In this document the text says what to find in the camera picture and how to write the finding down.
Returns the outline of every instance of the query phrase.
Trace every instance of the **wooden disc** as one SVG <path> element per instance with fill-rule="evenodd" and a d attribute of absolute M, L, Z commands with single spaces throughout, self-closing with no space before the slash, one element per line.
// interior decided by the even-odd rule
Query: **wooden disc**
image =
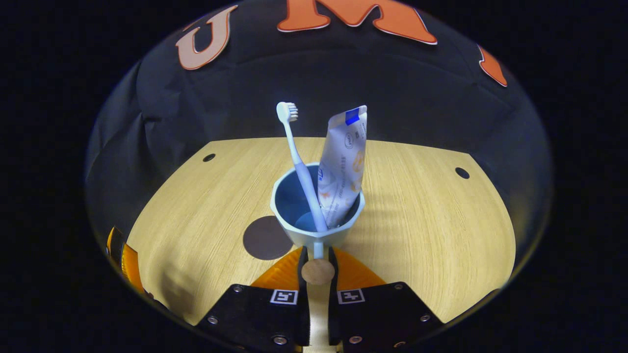
<path fill-rule="evenodd" d="M 324 285 L 331 282 L 336 270 L 326 259 L 313 259 L 301 268 L 301 276 L 311 285 Z"/>

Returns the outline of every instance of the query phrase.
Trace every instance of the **wood grain surface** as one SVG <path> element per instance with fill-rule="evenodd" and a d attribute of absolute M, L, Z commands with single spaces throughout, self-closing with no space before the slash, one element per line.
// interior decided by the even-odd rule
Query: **wood grain surface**
<path fill-rule="evenodd" d="M 305 163 L 320 159 L 324 138 L 295 141 Z M 384 281 L 407 282 L 443 322 L 506 283 L 515 256 L 512 224 L 471 156 L 370 140 L 366 151 L 366 206 L 341 249 Z M 203 162 L 211 153 L 215 158 Z M 249 255 L 242 235 L 273 214 L 273 184 L 292 167 L 284 138 L 203 147 L 155 193 L 131 230 L 127 242 L 139 254 L 145 289 L 195 325 L 229 285 L 250 285 L 277 260 Z M 470 178 L 460 177 L 458 167 Z M 317 317 L 326 297 L 310 295 L 308 352 L 333 351 L 314 345 L 326 339 L 319 337 L 327 334 L 326 319 Z"/>

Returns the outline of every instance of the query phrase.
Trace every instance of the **toothbrush handle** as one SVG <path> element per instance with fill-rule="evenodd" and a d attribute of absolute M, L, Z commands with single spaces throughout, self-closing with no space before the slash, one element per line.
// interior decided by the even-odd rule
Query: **toothbrush handle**
<path fill-rule="evenodd" d="M 312 177 L 308 167 L 303 164 L 303 162 L 295 164 L 296 174 L 299 176 L 299 181 L 301 182 L 301 187 L 305 192 L 305 197 L 308 199 L 308 204 L 310 204 L 310 211 L 312 212 L 312 217 L 314 218 L 314 225 L 316 226 L 317 232 L 325 232 L 327 231 L 327 223 L 325 222 L 325 216 L 323 215 L 323 211 L 320 209 L 320 205 L 318 204 L 318 197 L 316 196 L 316 192 L 314 191 L 314 184 L 312 183 Z"/>

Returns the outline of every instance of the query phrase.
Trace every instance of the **blue label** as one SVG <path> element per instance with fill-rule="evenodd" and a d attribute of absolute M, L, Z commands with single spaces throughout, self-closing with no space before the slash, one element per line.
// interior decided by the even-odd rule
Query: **blue label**
<path fill-rule="evenodd" d="M 347 126 L 360 120 L 360 117 L 357 115 L 359 111 L 360 111 L 360 108 L 355 108 L 354 110 L 348 111 L 345 113 L 345 123 L 347 124 Z"/>

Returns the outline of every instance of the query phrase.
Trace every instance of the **orange letter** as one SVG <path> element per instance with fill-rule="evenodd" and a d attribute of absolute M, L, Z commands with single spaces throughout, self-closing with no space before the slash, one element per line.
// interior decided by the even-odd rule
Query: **orange letter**
<path fill-rule="evenodd" d="M 277 25 L 277 29 L 294 32 L 327 26 L 331 20 L 318 13 L 316 1 L 351 27 L 358 27 L 379 6 L 381 17 L 373 21 L 377 29 L 427 44 L 437 43 L 415 9 L 393 0 L 287 0 L 288 17 Z"/>
<path fill-rule="evenodd" d="M 207 20 L 207 24 L 212 24 L 212 42 L 202 52 L 197 52 L 194 46 L 194 34 L 200 27 L 179 39 L 176 46 L 179 48 L 179 62 L 184 69 L 196 70 L 203 67 L 222 52 L 229 41 L 229 15 L 236 8 L 237 5 L 231 6 Z"/>
<path fill-rule="evenodd" d="M 482 59 L 480 60 L 480 67 L 482 70 L 488 75 L 491 76 L 498 84 L 507 87 L 508 82 L 506 82 L 506 78 L 502 73 L 502 68 L 499 66 L 499 62 L 495 59 L 489 52 L 484 50 L 481 46 L 477 46 L 480 48 L 480 53 L 482 54 Z"/>

